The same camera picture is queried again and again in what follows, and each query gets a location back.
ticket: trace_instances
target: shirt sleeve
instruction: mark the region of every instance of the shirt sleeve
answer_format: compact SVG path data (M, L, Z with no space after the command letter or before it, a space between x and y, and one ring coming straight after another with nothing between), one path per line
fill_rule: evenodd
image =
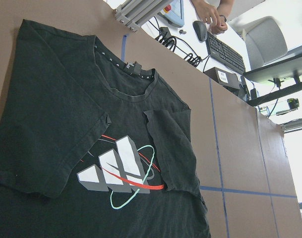
M71 170L110 123L24 20L0 122L0 184L59 196Z
M190 143L190 110L175 113L151 110L144 114L167 190L186 191L203 201Z

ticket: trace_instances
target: black mouse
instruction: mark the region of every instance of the black mouse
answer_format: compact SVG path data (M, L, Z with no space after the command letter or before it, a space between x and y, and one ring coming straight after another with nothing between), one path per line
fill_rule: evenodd
M192 23L192 26L196 32L199 41L204 42L205 40L207 40L207 27L205 23L203 23L202 21L194 21Z

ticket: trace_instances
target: bracelet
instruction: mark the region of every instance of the bracelet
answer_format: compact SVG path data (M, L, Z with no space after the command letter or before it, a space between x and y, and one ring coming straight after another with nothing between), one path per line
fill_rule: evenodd
M223 17L224 17L224 19L225 19L225 22L227 22L227 19L226 19L226 17L225 17L224 15L219 15L219 16L223 16Z

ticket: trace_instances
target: red line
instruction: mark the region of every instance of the red line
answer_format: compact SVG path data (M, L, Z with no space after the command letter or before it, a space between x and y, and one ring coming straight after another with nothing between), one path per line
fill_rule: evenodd
M140 152L139 152L139 155L142 156L144 159L146 159L147 162L149 162L149 164L151 163L151 162L150 162L144 155L142 155ZM160 169L159 169L156 165L154 165L153 163L152 163L152 166L153 166L154 168L156 168L159 172L161 172Z
M105 138L108 138L108 139L111 139L111 140L116 140L116 139L111 138L111 137L108 137L108 136L106 136L106 135L101 135L101 136L103 136L103 137L105 137Z
M128 179L122 178L122 177L120 177L120 176L118 176L118 175L115 175L115 174L109 172L108 170L106 170L106 169L104 169L104 168L102 168L102 169L105 170L105 171L107 171L107 172L110 173L111 175L117 177L118 179L120 179L120 180L122 180L122 181L124 181L124 182L126 182L126 183L132 184L132 185L134 185L134 186L140 187L140 188L150 189L150 190L161 190L161 189L164 189L164 184L162 184L162 185L157 185L157 186L145 185L145 184L133 182L133 181L130 181L130 180L128 180Z

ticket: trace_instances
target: gray chair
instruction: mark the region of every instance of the gray chair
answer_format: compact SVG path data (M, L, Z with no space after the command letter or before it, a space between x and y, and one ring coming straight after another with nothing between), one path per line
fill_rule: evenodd
M272 17L245 30L244 37L251 70L284 56L288 49L284 36Z

